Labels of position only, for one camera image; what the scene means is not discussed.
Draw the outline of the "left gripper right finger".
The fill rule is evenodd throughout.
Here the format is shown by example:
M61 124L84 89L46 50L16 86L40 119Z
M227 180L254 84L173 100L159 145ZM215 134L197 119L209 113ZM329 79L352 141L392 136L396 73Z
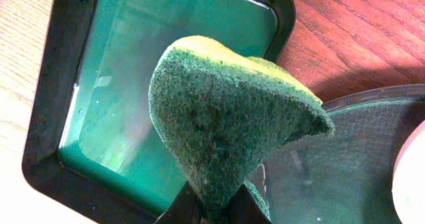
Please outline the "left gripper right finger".
M231 197L225 209L225 219L229 224L272 224L244 184Z

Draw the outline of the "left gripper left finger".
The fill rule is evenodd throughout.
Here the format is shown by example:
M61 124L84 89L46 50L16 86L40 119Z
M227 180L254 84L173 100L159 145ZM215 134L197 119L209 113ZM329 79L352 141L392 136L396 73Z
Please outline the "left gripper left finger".
M200 224L201 219L202 204L187 181L171 206L154 224Z

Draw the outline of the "green yellow sponge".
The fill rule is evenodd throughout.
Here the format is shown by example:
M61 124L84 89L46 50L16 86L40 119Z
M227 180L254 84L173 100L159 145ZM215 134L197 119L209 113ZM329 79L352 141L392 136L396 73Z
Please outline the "green yellow sponge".
M289 72L198 35L165 49L148 100L159 137L216 223L272 152L335 131L321 100Z

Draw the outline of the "white plate top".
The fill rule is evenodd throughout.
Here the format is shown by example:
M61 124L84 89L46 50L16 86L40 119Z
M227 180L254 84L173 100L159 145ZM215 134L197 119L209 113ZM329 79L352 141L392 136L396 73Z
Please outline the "white plate top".
M409 135L397 155L392 200L403 224L424 224L424 123Z

